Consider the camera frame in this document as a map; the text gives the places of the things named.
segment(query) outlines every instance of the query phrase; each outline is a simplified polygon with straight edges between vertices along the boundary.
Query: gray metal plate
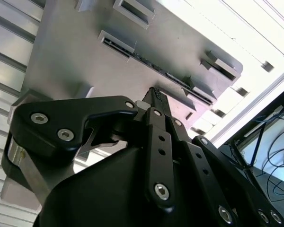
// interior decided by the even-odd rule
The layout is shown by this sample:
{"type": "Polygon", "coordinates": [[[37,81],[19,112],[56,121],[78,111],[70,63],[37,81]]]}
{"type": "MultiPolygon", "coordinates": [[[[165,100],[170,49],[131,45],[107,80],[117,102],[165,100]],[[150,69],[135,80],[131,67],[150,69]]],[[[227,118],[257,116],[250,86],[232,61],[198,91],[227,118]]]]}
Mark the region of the gray metal plate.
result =
{"type": "Polygon", "coordinates": [[[208,50],[242,71],[241,64],[159,3],[152,3],[155,17],[147,30],[114,10],[113,4],[113,0],[97,1],[91,11],[79,13],[73,0],[48,0],[22,91],[31,88],[53,99],[66,99],[75,97],[78,85],[85,82],[94,86],[92,96],[124,95],[135,101],[149,87],[158,86],[187,100],[178,85],[133,59],[124,61],[101,44],[101,30],[136,43],[136,53],[179,79],[191,76],[204,86],[209,82],[216,86],[199,66],[208,50]]]}

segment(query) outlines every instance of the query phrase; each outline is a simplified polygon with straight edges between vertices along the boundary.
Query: rectangular slot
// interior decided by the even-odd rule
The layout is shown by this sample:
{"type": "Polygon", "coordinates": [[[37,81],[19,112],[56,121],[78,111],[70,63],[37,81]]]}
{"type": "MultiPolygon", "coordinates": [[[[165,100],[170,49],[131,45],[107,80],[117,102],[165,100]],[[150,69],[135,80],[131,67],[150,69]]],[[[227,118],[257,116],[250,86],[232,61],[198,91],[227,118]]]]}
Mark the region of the rectangular slot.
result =
{"type": "Polygon", "coordinates": [[[199,94],[199,93],[197,93],[195,91],[188,91],[188,94],[186,96],[189,99],[192,99],[192,100],[193,100],[193,98],[191,96],[193,96],[194,98],[200,100],[202,103],[204,103],[204,104],[206,104],[208,106],[213,105],[213,102],[210,99],[206,98],[205,96],[203,96],[203,95],[201,95],[201,94],[199,94]]]}
{"type": "Polygon", "coordinates": [[[98,40],[106,47],[110,48],[114,52],[117,52],[118,56],[121,56],[125,61],[129,61],[130,56],[132,56],[134,52],[134,43],[127,41],[129,44],[126,44],[104,30],[100,32],[98,40]]]}
{"type": "Polygon", "coordinates": [[[142,21],[144,21],[146,24],[148,24],[147,16],[145,14],[143,14],[142,12],[140,12],[138,9],[136,9],[134,6],[129,4],[127,1],[122,1],[121,2],[121,6],[124,9],[126,9],[127,11],[129,11],[130,13],[134,14],[135,16],[137,16],[142,21]]]}
{"type": "Polygon", "coordinates": [[[231,81],[234,81],[236,79],[236,77],[234,75],[232,75],[227,70],[225,70],[224,68],[220,67],[219,65],[214,65],[214,68],[217,69],[221,74],[226,76],[231,81]]]}
{"type": "Polygon", "coordinates": [[[121,54],[122,56],[126,57],[127,60],[129,60],[129,53],[118,44],[114,43],[113,41],[107,38],[104,38],[102,43],[108,46],[109,48],[113,49],[114,51],[117,51],[119,54],[121,54]]]}
{"type": "Polygon", "coordinates": [[[113,8],[144,29],[149,26],[155,13],[136,0],[116,0],[113,8]]]}

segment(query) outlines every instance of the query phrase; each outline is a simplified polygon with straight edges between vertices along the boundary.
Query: wire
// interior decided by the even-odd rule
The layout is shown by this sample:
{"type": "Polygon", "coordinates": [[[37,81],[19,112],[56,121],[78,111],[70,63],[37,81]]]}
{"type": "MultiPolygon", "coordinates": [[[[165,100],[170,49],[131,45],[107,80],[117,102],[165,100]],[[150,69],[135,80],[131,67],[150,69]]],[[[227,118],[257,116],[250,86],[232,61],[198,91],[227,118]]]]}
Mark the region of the wire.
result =
{"type": "Polygon", "coordinates": [[[275,190],[276,190],[277,188],[281,189],[281,190],[284,192],[284,190],[279,187],[279,185],[280,185],[281,183],[283,183],[283,181],[280,181],[279,183],[275,184],[275,186],[274,186],[274,188],[273,188],[273,192],[274,192],[275,195],[284,195],[284,193],[281,194],[281,193],[275,192],[275,190]]]}
{"type": "Polygon", "coordinates": [[[284,151],[284,148],[275,151],[275,152],[272,154],[272,156],[270,156],[270,157],[267,159],[267,161],[266,161],[266,162],[263,164],[263,166],[262,166],[262,174],[261,174],[261,175],[264,175],[264,174],[265,174],[265,173],[264,173],[264,168],[265,168],[265,166],[268,164],[268,162],[270,162],[270,159],[271,159],[272,157],[274,157],[275,155],[279,154],[279,153],[282,152],[282,151],[284,151]]]}
{"type": "Polygon", "coordinates": [[[267,152],[267,160],[268,160],[268,162],[269,162],[271,165],[273,165],[274,167],[277,167],[277,165],[275,165],[274,163],[272,163],[272,162],[270,161],[270,157],[269,157],[270,151],[271,151],[271,148],[273,147],[274,143],[275,143],[275,142],[278,140],[278,138],[280,138],[283,134],[284,134],[284,131],[281,132],[281,133],[273,140],[273,142],[270,144],[269,149],[268,149],[268,152],[267,152]]]}
{"type": "Polygon", "coordinates": [[[269,183],[270,178],[271,178],[271,176],[273,175],[273,173],[274,173],[278,168],[280,168],[280,167],[284,167],[284,164],[281,164],[280,166],[277,166],[277,167],[271,172],[271,174],[269,175],[269,177],[268,177],[268,179],[267,179],[267,182],[266,182],[266,192],[267,192],[267,196],[268,196],[268,198],[269,198],[270,201],[271,201],[271,198],[270,198],[270,195],[269,195],[268,183],[269,183]]]}
{"type": "MultiPolygon", "coordinates": [[[[275,155],[279,154],[279,153],[282,152],[282,151],[284,151],[284,148],[275,151],[275,152],[272,154],[272,156],[268,157],[267,161],[266,161],[266,162],[264,163],[264,165],[262,166],[262,174],[261,174],[261,175],[264,175],[264,174],[265,174],[265,173],[264,173],[264,168],[265,168],[265,166],[268,164],[268,162],[270,162],[270,159],[273,158],[275,155]]],[[[269,177],[268,177],[268,179],[267,179],[267,182],[266,182],[266,192],[267,192],[267,196],[268,196],[268,198],[269,198],[270,201],[271,201],[271,198],[270,198],[269,191],[268,191],[268,183],[269,183],[269,182],[273,183],[273,182],[270,180],[272,174],[273,174],[278,168],[284,167],[284,163],[281,164],[281,165],[278,165],[278,166],[276,166],[276,165],[274,165],[274,166],[275,166],[276,168],[275,168],[275,169],[272,171],[272,173],[269,175],[269,177]]]]}

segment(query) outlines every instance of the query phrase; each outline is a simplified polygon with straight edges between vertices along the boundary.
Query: black metal bracket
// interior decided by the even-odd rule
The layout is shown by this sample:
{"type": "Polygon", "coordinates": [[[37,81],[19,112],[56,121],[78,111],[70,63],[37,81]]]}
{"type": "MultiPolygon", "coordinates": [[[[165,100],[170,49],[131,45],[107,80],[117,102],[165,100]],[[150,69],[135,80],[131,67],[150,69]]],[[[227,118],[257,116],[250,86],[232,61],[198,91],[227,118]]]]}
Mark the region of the black metal bracket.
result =
{"type": "MultiPolygon", "coordinates": [[[[47,165],[70,165],[80,150],[128,142],[127,148],[55,186],[35,226],[85,226],[92,209],[95,223],[102,226],[284,227],[261,190],[210,141],[202,136],[191,141],[184,125],[170,115],[165,95],[151,88],[143,101],[148,109],[123,96],[30,103],[16,109],[11,136],[47,165]],[[36,113],[46,115],[47,121],[36,123],[36,113]],[[61,137],[61,129],[73,137],[61,137]],[[104,213],[111,216],[100,218],[104,213]]],[[[9,151],[7,144],[5,154],[9,151]]],[[[31,190],[20,170],[5,163],[7,176],[31,190]]]]}

